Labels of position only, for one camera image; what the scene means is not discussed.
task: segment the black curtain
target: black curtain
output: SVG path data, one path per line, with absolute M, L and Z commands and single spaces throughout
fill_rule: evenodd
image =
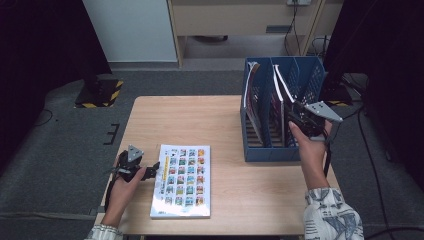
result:
M 364 100 L 391 159 L 424 189 L 424 1 L 345 0 L 324 66 L 327 94 L 343 73 L 365 73 Z
M 81 0 L 0 0 L 0 172 L 50 90 L 102 73 L 111 70 Z

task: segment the patterned sleeve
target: patterned sleeve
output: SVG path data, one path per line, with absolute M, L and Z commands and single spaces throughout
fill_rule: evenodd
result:
M 95 225 L 85 240 L 122 240 L 122 232 L 106 225 Z
M 305 194 L 305 240 L 364 239 L 359 214 L 347 205 L 336 188 L 318 188 Z

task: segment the wooden table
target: wooden table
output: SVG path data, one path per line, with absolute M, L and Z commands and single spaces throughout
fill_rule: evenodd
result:
M 152 220 L 154 179 L 141 182 L 120 230 L 138 235 L 302 235 L 306 185 L 299 163 L 246 163 L 241 96 L 136 99 L 119 153 L 129 144 L 157 162 L 161 144 L 211 146 L 211 218 Z M 328 180 L 338 187 L 333 170 Z M 98 214 L 99 223 L 103 214 Z

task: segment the cabinet door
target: cabinet door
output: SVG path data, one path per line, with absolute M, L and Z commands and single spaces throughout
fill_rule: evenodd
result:
M 166 0 L 84 0 L 109 62 L 176 62 Z

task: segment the yellow black hazard tape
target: yellow black hazard tape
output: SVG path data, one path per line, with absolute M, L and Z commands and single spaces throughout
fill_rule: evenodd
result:
M 82 103 L 75 103 L 76 108 L 96 108 L 96 107 L 110 107 L 115 103 L 116 98 L 119 95 L 119 92 L 121 91 L 121 86 L 124 83 L 124 81 L 117 81 L 115 89 L 110 97 L 110 100 L 107 102 L 82 102 Z

